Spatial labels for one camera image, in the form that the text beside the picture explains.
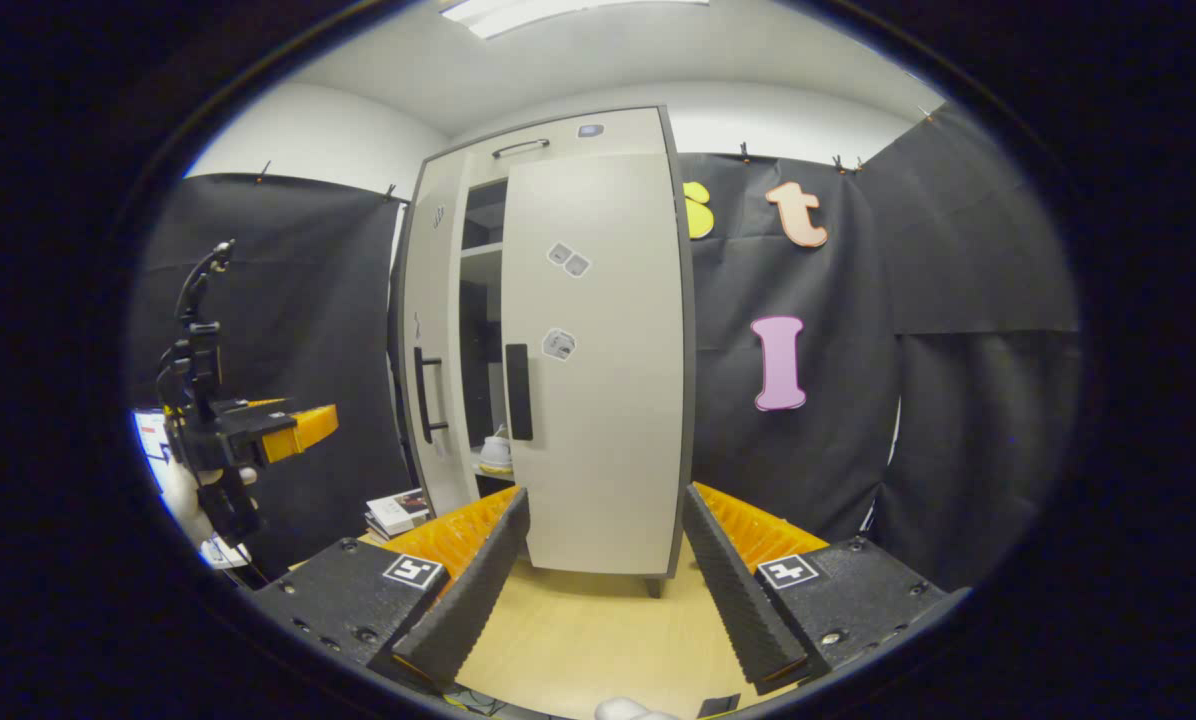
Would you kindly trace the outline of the grey shoe cabinet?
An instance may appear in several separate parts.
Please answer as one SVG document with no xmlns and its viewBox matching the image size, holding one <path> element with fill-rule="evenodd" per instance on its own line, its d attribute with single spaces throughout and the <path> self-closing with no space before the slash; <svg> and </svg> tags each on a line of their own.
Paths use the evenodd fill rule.
<svg viewBox="0 0 1196 720">
<path fill-rule="evenodd" d="M 672 151 L 667 155 L 672 164 L 675 164 L 675 176 L 677 177 L 677 184 L 681 187 L 681 205 L 679 208 L 677 208 L 679 209 L 677 210 L 677 218 L 679 218 L 682 234 L 682 277 L 685 279 L 689 292 L 688 343 L 691 361 L 689 366 L 688 382 L 691 405 L 689 421 L 685 427 L 685 464 L 684 468 L 682 468 L 682 470 L 684 470 L 684 483 L 682 483 L 679 514 L 681 544 L 679 550 L 677 550 L 675 574 L 670 578 L 663 579 L 629 576 L 643 582 L 645 587 L 647 587 L 648 594 L 652 597 L 661 596 L 663 588 L 665 588 L 665 585 L 670 579 L 675 578 L 677 566 L 679 566 L 682 538 L 684 538 L 684 529 L 682 529 L 682 501 L 684 501 L 685 489 L 689 480 L 691 478 L 695 378 L 697 378 L 697 360 L 695 360 L 697 343 L 695 343 L 694 288 L 689 250 L 690 240 L 688 233 L 688 209 L 684 193 L 682 193 L 682 173 L 676 142 L 675 146 L 672 146 Z M 423 165 L 420 167 L 417 182 L 421 176 L 421 169 L 423 169 Z M 411 196 L 411 200 L 414 200 L 416 195 L 417 182 L 415 184 L 415 193 L 414 196 Z M 505 214 L 508 196 L 508 178 L 483 184 L 483 187 L 466 187 L 466 190 L 460 191 L 460 196 L 464 197 L 465 210 L 464 228 L 462 228 L 460 236 L 458 236 L 458 238 L 460 238 L 460 250 L 458 250 L 456 256 L 458 260 L 458 309 L 456 311 L 458 338 L 456 343 L 458 346 L 458 382 L 460 382 L 462 392 L 464 392 L 464 417 L 466 421 L 466 469 L 470 471 L 472 488 L 476 492 L 476 500 L 478 500 L 480 492 L 482 492 L 482 486 L 486 480 L 496 477 L 496 475 L 487 474 L 480 470 L 478 464 L 476 464 L 476 460 L 478 460 L 480 447 L 483 446 L 484 438 L 492 437 L 492 434 L 496 432 L 501 425 L 506 425 L 508 443 L 511 446 L 507 409 L 508 395 L 506 389 L 504 356 L 505 343 L 501 337 L 501 291 L 499 291 L 502 277 L 501 260 L 505 242 Z M 407 216 L 409 216 L 411 200 L 409 201 L 409 208 L 407 208 L 405 222 Z M 397 283 L 399 271 L 397 266 L 393 266 L 393 268 L 397 270 L 397 277 L 393 279 L 393 299 L 389 301 L 389 318 L 391 318 L 389 319 L 389 324 L 391 324 L 391 329 L 389 329 L 389 341 L 391 341 L 393 356 L 396 356 L 396 364 L 393 364 L 393 378 L 396 378 L 397 382 L 396 372 L 398 366 L 398 346 L 396 337 L 396 306 L 393 306 L 393 304 L 396 304 L 398 295 Z M 399 383 L 397 382 L 397 407 L 398 398 Z M 399 425 L 403 431 L 402 413 Z M 498 477 L 506 478 L 512 487 L 521 488 L 521 486 L 515 482 L 514 471 L 507 475 L 498 475 Z"/>
</svg>

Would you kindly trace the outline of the black backdrop cloth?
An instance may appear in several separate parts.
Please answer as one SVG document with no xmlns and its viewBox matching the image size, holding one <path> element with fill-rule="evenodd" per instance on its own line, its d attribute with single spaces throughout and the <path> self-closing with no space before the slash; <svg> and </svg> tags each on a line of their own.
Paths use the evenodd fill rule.
<svg viewBox="0 0 1196 720">
<path fill-rule="evenodd" d="M 941 585 L 982 582 L 1058 483 L 1084 379 L 1052 218 L 996 138 L 947 102 L 860 176 L 898 344 L 898 445 L 873 537 Z"/>
<path fill-rule="evenodd" d="M 315 179 L 210 173 L 167 193 L 138 263 L 126 401 L 154 410 L 155 365 L 196 261 L 236 242 L 202 315 L 222 325 L 222 395 L 336 405 L 338 428 L 279 462 L 249 493 L 261 515 L 246 548 L 266 578 L 365 532 L 370 500 L 411 488 L 393 420 L 388 274 L 398 205 Z"/>
<path fill-rule="evenodd" d="M 684 152 L 714 228 L 691 242 L 697 384 L 692 478 L 822 539 L 858 533 L 887 466 L 899 355 L 858 177 L 810 161 Z M 794 316 L 805 402 L 763 411 L 752 324 Z"/>
</svg>

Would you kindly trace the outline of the white book with dark picture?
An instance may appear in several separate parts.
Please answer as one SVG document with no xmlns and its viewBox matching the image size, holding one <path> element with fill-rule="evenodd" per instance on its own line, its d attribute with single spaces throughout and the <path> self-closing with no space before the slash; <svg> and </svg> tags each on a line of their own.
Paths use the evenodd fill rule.
<svg viewBox="0 0 1196 720">
<path fill-rule="evenodd" d="M 382 524 L 393 525 L 407 520 L 420 527 L 431 519 L 431 510 L 423 489 L 409 489 L 386 498 L 374 498 L 366 501 L 371 515 Z"/>
</svg>

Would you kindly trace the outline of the grey shoe cabinet door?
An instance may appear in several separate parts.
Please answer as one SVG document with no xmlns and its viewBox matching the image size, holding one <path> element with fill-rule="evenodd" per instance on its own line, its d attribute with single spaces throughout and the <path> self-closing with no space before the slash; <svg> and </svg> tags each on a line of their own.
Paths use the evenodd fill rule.
<svg viewBox="0 0 1196 720">
<path fill-rule="evenodd" d="M 397 254 L 397 382 L 411 468 L 435 515 L 476 500 L 458 382 L 458 260 L 466 158 L 425 163 Z"/>
<path fill-rule="evenodd" d="M 508 176 L 501 337 L 537 568 L 675 574 L 691 405 L 679 205 L 663 151 Z"/>
</svg>

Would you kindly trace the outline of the grey cabinet drawer front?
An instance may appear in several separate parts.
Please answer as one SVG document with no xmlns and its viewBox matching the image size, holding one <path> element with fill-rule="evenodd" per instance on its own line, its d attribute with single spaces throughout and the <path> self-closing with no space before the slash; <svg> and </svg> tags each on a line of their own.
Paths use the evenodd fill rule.
<svg viewBox="0 0 1196 720">
<path fill-rule="evenodd" d="M 475 138 L 426 158 L 421 177 L 428 177 L 434 165 L 451 164 L 466 187 L 483 187 L 505 181 L 512 167 L 533 161 L 643 152 L 667 155 L 672 146 L 675 135 L 665 108 L 618 108 L 548 118 Z"/>
</svg>

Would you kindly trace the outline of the large ceiling light panel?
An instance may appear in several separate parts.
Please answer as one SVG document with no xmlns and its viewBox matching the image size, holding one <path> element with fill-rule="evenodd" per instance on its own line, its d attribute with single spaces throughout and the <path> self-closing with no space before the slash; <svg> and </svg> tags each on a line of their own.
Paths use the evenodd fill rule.
<svg viewBox="0 0 1196 720">
<path fill-rule="evenodd" d="M 708 6 L 710 0 L 462 0 L 441 10 L 441 16 L 487 39 L 512 29 L 590 10 L 647 5 Z"/>
</svg>

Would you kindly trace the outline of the white desk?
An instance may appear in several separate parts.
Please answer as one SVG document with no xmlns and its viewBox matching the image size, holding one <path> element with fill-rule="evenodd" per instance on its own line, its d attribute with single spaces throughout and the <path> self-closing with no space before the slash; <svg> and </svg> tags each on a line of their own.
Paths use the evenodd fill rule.
<svg viewBox="0 0 1196 720">
<path fill-rule="evenodd" d="M 214 570 L 234 570 L 252 565 L 248 548 L 243 543 L 228 547 L 219 536 L 210 536 L 199 547 L 199 555 Z"/>
</svg>

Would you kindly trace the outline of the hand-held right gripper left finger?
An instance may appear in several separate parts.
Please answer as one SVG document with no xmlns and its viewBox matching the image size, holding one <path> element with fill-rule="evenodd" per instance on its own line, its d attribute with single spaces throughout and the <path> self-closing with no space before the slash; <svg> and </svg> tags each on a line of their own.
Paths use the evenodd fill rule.
<svg viewBox="0 0 1196 720">
<path fill-rule="evenodd" d="M 338 539 L 252 594 L 266 618 L 415 691 L 451 691 L 530 527 L 511 487 L 386 544 Z"/>
</svg>

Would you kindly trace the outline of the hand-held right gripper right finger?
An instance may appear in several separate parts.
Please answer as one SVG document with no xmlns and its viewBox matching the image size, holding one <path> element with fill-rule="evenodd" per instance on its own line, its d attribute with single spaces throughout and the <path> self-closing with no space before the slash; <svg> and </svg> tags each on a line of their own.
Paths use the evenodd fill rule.
<svg viewBox="0 0 1196 720">
<path fill-rule="evenodd" d="M 830 543 L 700 483 L 687 488 L 682 527 L 758 694 L 849 673 L 968 597 L 864 536 Z"/>
</svg>

